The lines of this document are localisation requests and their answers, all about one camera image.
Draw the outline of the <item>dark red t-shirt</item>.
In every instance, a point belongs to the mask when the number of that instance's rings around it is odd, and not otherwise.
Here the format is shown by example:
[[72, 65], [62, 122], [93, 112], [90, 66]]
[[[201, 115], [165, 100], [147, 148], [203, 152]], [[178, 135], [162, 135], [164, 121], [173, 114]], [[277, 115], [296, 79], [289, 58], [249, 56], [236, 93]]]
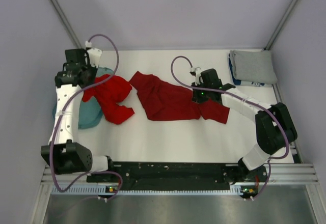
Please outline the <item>dark red t-shirt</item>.
[[230, 109], [212, 100], [192, 101], [192, 91], [172, 85], [153, 74], [136, 72], [130, 84], [151, 121], [214, 120], [226, 124]]

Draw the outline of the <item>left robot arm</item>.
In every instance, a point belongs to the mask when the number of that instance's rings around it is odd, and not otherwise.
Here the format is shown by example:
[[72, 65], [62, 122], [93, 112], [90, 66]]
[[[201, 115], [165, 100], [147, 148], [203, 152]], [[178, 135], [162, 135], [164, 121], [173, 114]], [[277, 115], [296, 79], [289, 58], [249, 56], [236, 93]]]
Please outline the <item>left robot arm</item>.
[[56, 175], [98, 172], [103, 181], [114, 179], [116, 170], [107, 156], [94, 156], [78, 138], [83, 89], [95, 81], [102, 51], [97, 48], [69, 49], [66, 62], [55, 76], [57, 110], [55, 126], [41, 156]]

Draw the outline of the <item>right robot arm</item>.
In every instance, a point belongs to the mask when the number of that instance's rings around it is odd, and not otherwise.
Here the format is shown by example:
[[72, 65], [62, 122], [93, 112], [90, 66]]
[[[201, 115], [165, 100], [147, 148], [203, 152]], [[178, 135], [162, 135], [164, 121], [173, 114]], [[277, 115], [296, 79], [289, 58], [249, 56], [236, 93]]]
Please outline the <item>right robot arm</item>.
[[250, 181], [262, 165], [281, 148], [289, 151], [288, 144], [297, 139], [297, 131], [287, 106], [284, 103], [268, 104], [242, 93], [236, 86], [218, 77], [215, 69], [202, 71], [192, 67], [190, 74], [193, 99], [203, 103], [209, 99], [233, 109], [255, 123], [256, 144], [247, 155], [238, 161], [238, 169], [231, 181]]

